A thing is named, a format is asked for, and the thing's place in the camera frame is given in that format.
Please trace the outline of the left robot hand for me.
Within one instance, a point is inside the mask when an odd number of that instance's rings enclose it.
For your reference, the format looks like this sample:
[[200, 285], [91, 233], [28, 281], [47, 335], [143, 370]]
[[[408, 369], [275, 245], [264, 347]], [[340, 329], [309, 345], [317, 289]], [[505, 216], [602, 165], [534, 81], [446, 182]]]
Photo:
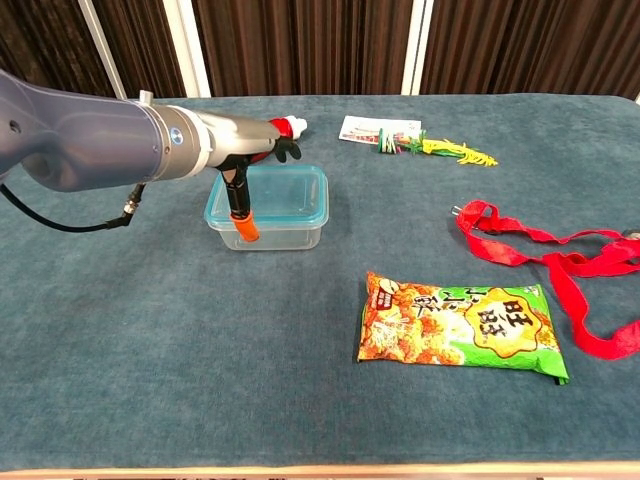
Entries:
[[268, 121], [243, 116], [204, 116], [213, 150], [208, 164], [222, 174], [230, 219], [247, 242], [259, 239], [251, 209], [247, 171], [250, 165], [273, 155], [284, 163], [300, 159], [297, 140], [308, 127], [301, 117], [289, 115]]

